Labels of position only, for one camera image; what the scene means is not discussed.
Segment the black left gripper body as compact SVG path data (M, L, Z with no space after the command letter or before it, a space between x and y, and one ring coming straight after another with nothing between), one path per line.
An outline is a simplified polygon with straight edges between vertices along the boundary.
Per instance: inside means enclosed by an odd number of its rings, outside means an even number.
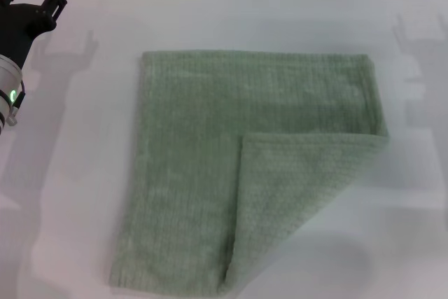
M56 22L40 6L1 4L1 55L23 68L34 40L56 28Z

